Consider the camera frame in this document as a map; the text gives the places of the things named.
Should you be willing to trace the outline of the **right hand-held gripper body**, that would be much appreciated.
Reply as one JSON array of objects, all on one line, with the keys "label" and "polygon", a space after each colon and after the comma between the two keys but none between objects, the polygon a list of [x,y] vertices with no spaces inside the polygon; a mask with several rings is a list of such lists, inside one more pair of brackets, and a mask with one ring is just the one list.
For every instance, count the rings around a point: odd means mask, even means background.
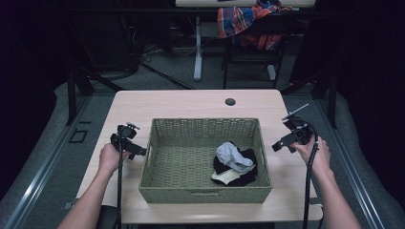
[{"label": "right hand-held gripper body", "polygon": [[283,145],[287,146],[291,153],[296,150],[291,147],[292,143],[299,143],[306,145],[310,142],[311,137],[315,134],[315,128],[297,114],[305,109],[309,104],[305,104],[298,109],[289,112],[287,116],[283,117],[283,124],[290,130],[290,134],[286,135]]}]

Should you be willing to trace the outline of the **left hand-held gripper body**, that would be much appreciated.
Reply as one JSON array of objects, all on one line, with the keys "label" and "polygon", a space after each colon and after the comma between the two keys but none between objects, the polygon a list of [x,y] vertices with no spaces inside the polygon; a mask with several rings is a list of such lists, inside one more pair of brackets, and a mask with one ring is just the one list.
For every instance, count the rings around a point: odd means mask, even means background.
[{"label": "left hand-held gripper body", "polygon": [[133,138],[137,135],[139,128],[130,122],[125,125],[118,125],[117,132],[110,136],[111,144],[119,152],[128,152],[129,158],[142,155],[142,147],[133,143]]}]

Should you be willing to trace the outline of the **pile of socks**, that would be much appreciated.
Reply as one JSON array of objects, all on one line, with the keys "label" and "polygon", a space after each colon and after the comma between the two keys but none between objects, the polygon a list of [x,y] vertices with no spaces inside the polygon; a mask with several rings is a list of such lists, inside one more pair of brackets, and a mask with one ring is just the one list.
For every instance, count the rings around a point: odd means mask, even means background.
[{"label": "pile of socks", "polygon": [[[250,159],[253,161],[253,163],[254,163],[253,168],[252,168],[250,171],[247,171],[247,172],[244,172],[244,173],[240,173],[240,172],[239,172],[241,176],[240,176],[238,179],[235,179],[235,180],[231,181],[231,182],[228,183],[227,185],[221,183],[220,181],[213,180],[213,179],[211,178],[211,180],[212,180],[213,182],[215,182],[215,183],[217,183],[217,184],[229,186],[229,187],[237,187],[237,186],[246,186],[247,184],[249,184],[249,183],[251,183],[251,182],[253,182],[253,181],[256,180],[256,176],[258,175],[258,169],[257,169],[258,162],[257,162],[257,158],[256,158],[256,156],[255,156],[255,152],[254,152],[252,149],[246,149],[246,150],[241,151],[241,150],[238,148],[238,150],[239,150],[239,152],[240,152],[244,157],[250,158]],[[230,167],[228,167],[228,166],[226,166],[226,165],[223,165],[223,164],[217,159],[217,157],[214,156],[214,159],[213,159],[213,169],[214,169],[214,173],[220,174],[220,173],[223,173],[223,172],[225,172],[225,171],[227,171],[227,170],[230,170],[230,169],[232,169],[232,168],[230,168]]]}]

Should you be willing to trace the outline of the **light blue sock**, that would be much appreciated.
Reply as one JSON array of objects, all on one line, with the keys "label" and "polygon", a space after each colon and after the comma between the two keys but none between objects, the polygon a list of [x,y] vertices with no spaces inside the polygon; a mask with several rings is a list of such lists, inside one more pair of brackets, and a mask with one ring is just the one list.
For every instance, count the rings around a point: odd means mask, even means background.
[{"label": "light blue sock", "polygon": [[216,149],[216,157],[223,164],[233,170],[244,173],[253,168],[253,161],[244,157],[231,142],[225,142]]}]

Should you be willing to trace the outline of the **green woven basket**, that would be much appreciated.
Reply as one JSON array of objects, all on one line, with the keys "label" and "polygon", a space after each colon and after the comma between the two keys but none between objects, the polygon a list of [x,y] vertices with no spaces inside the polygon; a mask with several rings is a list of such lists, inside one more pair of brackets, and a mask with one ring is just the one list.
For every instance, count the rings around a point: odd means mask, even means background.
[{"label": "green woven basket", "polygon": [[[216,149],[252,149],[258,175],[246,186],[211,180]],[[256,118],[154,118],[139,191],[149,203],[262,203],[272,189]]]}]

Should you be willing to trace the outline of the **cream white sock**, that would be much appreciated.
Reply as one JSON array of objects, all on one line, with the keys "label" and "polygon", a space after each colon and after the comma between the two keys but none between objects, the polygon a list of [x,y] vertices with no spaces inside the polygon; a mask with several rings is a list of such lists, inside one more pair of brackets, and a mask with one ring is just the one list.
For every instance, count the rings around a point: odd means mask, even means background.
[{"label": "cream white sock", "polygon": [[240,173],[238,171],[235,171],[234,169],[227,170],[223,173],[216,174],[214,173],[211,178],[213,180],[220,181],[221,183],[227,185],[231,181],[238,179],[240,177]]}]

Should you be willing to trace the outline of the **person's left hand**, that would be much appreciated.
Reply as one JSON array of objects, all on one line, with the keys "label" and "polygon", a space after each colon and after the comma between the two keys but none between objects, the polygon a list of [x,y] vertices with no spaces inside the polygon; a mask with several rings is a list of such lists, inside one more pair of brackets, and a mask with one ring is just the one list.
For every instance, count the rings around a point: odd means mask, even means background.
[{"label": "person's left hand", "polygon": [[105,144],[100,151],[98,170],[111,176],[118,168],[119,160],[129,155],[127,151],[121,154],[111,143]]}]

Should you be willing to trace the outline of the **person's right hand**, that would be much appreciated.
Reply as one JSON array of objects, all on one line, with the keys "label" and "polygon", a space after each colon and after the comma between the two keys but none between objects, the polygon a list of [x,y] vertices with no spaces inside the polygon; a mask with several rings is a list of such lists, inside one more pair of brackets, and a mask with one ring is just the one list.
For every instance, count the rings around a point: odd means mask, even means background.
[{"label": "person's right hand", "polygon": [[311,166],[312,172],[317,177],[323,177],[331,171],[330,168],[330,149],[327,142],[319,136],[314,136],[306,145],[292,143],[291,147],[295,149],[308,166]]}]

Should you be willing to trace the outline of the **black metal stand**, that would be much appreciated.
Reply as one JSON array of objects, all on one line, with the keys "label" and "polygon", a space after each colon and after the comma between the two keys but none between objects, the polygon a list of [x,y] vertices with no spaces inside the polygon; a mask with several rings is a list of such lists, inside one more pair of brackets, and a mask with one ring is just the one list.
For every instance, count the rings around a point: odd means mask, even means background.
[{"label": "black metal stand", "polygon": [[68,125],[73,123],[78,114],[76,102],[77,93],[81,93],[84,96],[92,96],[94,94],[95,89],[90,82],[91,79],[101,83],[115,92],[123,91],[123,88],[119,85],[113,83],[96,72],[90,71],[89,69],[78,68],[71,70],[67,78],[69,107],[69,117],[67,120]]},{"label": "black metal stand", "polygon": [[281,94],[291,94],[298,89],[304,87],[310,82],[314,82],[314,88],[310,95],[313,99],[323,99],[325,94],[328,95],[327,119],[333,129],[336,125],[336,98],[337,98],[337,72],[334,67],[326,68],[318,73],[315,73],[297,83],[288,86],[281,91]]}]

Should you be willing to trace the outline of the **black chair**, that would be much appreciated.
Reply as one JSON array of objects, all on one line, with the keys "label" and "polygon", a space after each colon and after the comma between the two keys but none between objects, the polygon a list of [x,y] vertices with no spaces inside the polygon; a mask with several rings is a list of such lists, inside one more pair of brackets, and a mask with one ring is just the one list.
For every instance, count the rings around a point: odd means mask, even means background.
[{"label": "black chair", "polygon": [[[228,81],[241,81],[243,88],[262,89],[268,83],[277,87],[281,66],[284,59],[286,43],[296,27],[293,17],[280,13],[270,14],[258,20],[245,31],[227,38],[222,69],[224,70],[223,89]],[[266,41],[271,37],[276,42],[270,48],[257,45],[237,45],[243,37],[253,37]]]}]

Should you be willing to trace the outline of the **white desk leg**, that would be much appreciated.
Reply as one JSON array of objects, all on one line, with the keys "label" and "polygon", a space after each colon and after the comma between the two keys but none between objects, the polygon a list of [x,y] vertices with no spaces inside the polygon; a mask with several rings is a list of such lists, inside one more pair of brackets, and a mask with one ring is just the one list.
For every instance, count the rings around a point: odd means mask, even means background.
[{"label": "white desk leg", "polygon": [[201,20],[200,17],[196,17],[196,58],[194,66],[194,80],[200,81],[202,79],[203,68],[203,55],[202,55],[202,37],[201,37]]}]

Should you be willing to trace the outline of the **plaid cloth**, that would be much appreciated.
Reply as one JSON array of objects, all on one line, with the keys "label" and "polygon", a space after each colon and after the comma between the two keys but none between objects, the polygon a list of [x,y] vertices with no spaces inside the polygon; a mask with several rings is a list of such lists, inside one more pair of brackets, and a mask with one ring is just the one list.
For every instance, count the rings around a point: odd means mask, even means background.
[{"label": "plaid cloth", "polygon": [[243,34],[253,23],[269,14],[281,10],[291,10],[291,7],[282,8],[280,0],[256,0],[253,7],[225,7],[219,8],[217,24],[221,39],[232,38],[236,46],[255,47],[257,50],[275,50],[279,45],[282,34]]}]

